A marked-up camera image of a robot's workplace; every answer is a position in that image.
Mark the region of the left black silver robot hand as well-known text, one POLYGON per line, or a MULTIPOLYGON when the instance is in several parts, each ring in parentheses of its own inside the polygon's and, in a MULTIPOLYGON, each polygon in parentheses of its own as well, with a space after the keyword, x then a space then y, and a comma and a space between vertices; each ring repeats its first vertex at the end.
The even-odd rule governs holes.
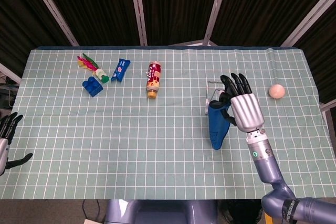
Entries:
POLYGON ((22 159, 13 161, 8 160, 10 145, 12 143, 17 124, 21 121, 23 115, 18 115, 14 112, 1 118, 1 176, 7 169, 21 166, 27 163, 33 156, 33 153, 28 153, 22 159))

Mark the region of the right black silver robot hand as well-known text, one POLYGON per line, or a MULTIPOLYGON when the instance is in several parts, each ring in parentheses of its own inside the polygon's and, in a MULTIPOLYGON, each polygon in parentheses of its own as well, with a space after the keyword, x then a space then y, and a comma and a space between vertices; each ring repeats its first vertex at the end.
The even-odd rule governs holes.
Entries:
POLYGON ((230 105, 233 112, 233 116, 224 114, 230 123, 245 133, 262 128, 264 117, 246 77, 241 73, 232 73, 230 77, 223 74, 221 82, 225 91, 220 96, 220 101, 230 105))

